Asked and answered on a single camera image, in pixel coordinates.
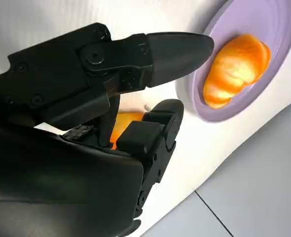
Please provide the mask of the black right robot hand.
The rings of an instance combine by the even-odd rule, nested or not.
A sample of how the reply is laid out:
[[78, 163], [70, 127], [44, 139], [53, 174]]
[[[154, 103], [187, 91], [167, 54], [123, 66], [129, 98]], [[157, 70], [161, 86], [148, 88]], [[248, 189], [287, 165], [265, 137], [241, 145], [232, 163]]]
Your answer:
[[9, 55], [0, 74], [0, 237], [125, 237], [176, 147], [182, 101], [128, 125], [120, 96], [182, 78], [211, 56], [206, 35], [112, 40], [94, 23]]

